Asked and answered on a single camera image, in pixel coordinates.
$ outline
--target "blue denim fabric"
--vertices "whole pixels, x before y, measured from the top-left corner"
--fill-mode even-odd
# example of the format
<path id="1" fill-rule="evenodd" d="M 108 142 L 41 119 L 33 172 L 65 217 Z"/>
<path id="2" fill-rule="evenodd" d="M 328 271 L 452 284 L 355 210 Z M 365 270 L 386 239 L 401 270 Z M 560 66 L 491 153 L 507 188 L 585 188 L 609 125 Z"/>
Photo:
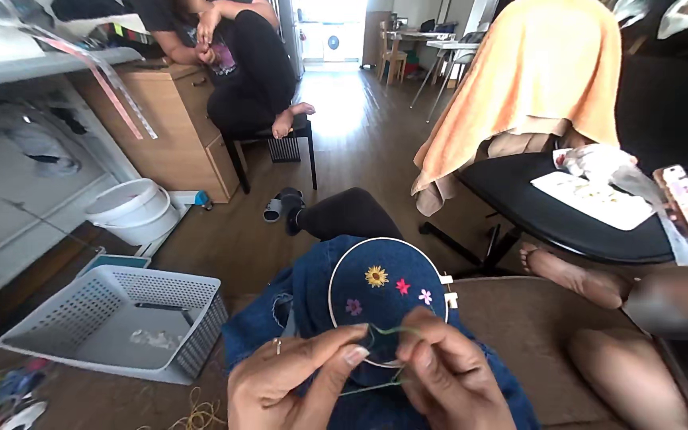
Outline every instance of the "blue denim fabric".
<path id="1" fill-rule="evenodd" d="M 250 356 L 254 351 L 274 337 L 280 337 L 283 326 L 273 313 L 276 301 L 293 297 L 293 317 L 301 337 L 309 338 L 333 328 L 328 311 L 328 282 L 333 268 L 341 256 L 356 243 L 364 239 L 339 236 L 321 242 L 293 265 L 283 269 L 265 288 L 264 293 L 230 319 L 223 326 L 225 353 L 228 371 Z M 479 343 L 460 323 L 458 310 L 452 309 L 448 324 L 458 328 L 465 336 L 476 342 L 498 381 L 511 415 L 518 430 L 539 429 L 535 412 L 525 396 L 517 379 L 509 372 L 498 355 L 486 345 Z M 353 371 L 353 379 L 378 383 L 394 376 L 393 369 L 383 369 L 362 364 Z M 350 379 L 344 392 L 362 388 Z M 408 402 L 400 387 L 387 387 L 344 396 L 333 409 L 329 429 L 429 429 L 423 415 Z"/>

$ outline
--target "drawer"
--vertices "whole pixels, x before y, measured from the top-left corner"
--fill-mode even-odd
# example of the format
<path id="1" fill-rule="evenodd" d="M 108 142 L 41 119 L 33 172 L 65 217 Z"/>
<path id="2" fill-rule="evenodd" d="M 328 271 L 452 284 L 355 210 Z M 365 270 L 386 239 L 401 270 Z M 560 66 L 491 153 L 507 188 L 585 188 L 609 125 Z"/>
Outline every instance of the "drawer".
<path id="1" fill-rule="evenodd" d="M 235 190 L 238 189 L 240 183 L 238 181 L 238 174 L 235 173 L 233 161 L 230 160 L 230 154 L 227 152 L 225 141 L 222 139 L 222 136 L 220 135 L 206 146 L 205 152 L 209 156 L 212 166 L 217 176 L 219 176 L 219 180 L 222 181 L 229 200 L 235 194 Z"/>
<path id="2" fill-rule="evenodd" d="M 206 112 L 206 104 L 209 102 L 214 86 L 209 81 L 205 71 L 193 73 L 179 78 L 174 82 L 182 103 L 185 105 L 187 115 L 193 122 L 198 139 L 203 146 L 213 142 L 219 136 L 219 130 L 211 122 Z"/>

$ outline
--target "wooden embroidery hoop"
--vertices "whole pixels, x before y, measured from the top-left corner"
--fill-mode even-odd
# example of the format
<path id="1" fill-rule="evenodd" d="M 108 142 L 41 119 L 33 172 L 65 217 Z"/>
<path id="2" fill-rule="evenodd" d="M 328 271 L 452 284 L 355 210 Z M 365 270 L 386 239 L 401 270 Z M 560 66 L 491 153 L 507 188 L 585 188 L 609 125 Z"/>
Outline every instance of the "wooden embroidery hoop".
<path id="1" fill-rule="evenodd" d="M 333 272 L 331 273 L 331 279 L 328 281 L 328 312 L 331 316 L 331 322 L 333 323 L 334 328 L 339 327 L 339 323 L 336 322 L 336 317 L 333 316 L 333 303 L 331 302 L 331 289 L 333 286 L 333 277 L 336 275 L 336 270 L 339 269 L 339 265 L 342 263 L 342 261 L 344 261 L 347 254 L 349 254 L 353 249 L 357 248 L 358 246 L 362 245 L 363 243 L 370 242 L 371 240 L 394 240 L 395 242 L 400 242 L 400 243 L 404 243 L 405 245 L 408 245 L 409 247 L 417 250 L 422 256 L 424 256 L 424 258 L 429 262 L 429 264 L 432 265 L 432 269 L 434 269 L 434 272 L 437 274 L 437 279 L 440 280 L 440 283 L 442 283 L 442 281 L 444 279 L 443 276 L 440 275 L 440 272 L 437 271 L 437 268 L 435 267 L 432 260 L 430 260 L 429 257 L 427 257 L 426 254 L 424 254 L 420 249 L 416 248 L 415 246 L 411 245 L 410 243 L 406 242 L 405 240 L 395 239 L 393 237 L 374 237 L 372 239 L 363 240 L 362 242 L 354 245 L 352 248 L 347 249 L 347 252 L 344 252 L 344 255 L 342 256 L 342 258 L 339 259 L 339 261 L 336 263 L 336 266 L 333 268 Z M 444 297 L 442 300 L 445 304 L 445 322 L 447 323 L 447 316 L 448 316 L 450 310 L 448 309 L 447 300 Z M 375 361 L 368 360 L 367 358 L 364 361 L 368 364 L 372 364 L 372 365 L 378 366 L 378 367 L 385 367 L 387 369 L 399 369 L 400 367 L 402 367 L 401 365 L 398 365 L 398 364 L 376 363 Z"/>

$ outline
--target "white bucket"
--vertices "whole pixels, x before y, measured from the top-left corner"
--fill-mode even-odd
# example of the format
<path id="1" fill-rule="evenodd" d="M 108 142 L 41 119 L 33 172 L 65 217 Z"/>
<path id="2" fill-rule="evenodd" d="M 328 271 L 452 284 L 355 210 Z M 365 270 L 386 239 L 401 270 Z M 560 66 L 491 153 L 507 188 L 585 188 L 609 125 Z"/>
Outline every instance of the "white bucket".
<path id="1" fill-rule="evenodd" d="M 92 222 L 92 224 L 102 227 L 110 233 L 115 234 L 127 242 L 129 245 L 145 245 L 147 243 L 153 242 L 155 239 L 162 237 L 164 234 L 168 233 L 177 222 L 180 220 L 180 214 L 177 212 L 173 206 L 171 206 L 171 197 L 163 188 L 159 188 L 156 185 L 156 189 L 153 193 L 149 189 L 140 189 L 141 193 L 138 195 L 131 195 L 125 191 L 118 191 L 121 186 L 129 184 L 118 185 L 111 188 L 110 190 L 102 193 L 97 197 L 96 201 L 87 208 L 87 219 Z M 127 196 L 125 202 L 121 203 L 118 207 L 108 208 L 111 201 L 120 201 L 119 197 Z M 164 204 L 160 204 L 158 196 L 161 196 Z M 90 210 L 98 210 L 102 208 L 107 208 L 98 213 L 89 214 Z M 119 208 L 124 208 L 130 212 L 122 212 Z M 158 212 L 150 214 L 151 208 L 158 208 Z M 112 223 L 101 223 L 96 221 L 96 219 L 113 219 Z M 126 225 L 117 225 L 121 222 L 126 223 Z"/>
<path id="2" fill-rule="evenodd" d="M 160 214 L 170 201 L 166 191 L 147 178 L 124 182 L 101 193 L 84 210 L 86 219 L 96 226 L 127 227 Z"/>

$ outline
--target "phone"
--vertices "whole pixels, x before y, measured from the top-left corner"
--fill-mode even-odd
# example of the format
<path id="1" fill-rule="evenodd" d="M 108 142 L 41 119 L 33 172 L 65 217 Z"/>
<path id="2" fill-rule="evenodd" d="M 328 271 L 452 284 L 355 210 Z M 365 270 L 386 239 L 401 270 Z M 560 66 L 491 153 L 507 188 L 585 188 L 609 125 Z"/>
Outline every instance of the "phone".
<path id="1" fill-rule="evenodd" d="M 688 228 L 688 176 L 683 168 L 675 164 L 657 169 L 653 176 L 665 192 L 674 212 Z"/>

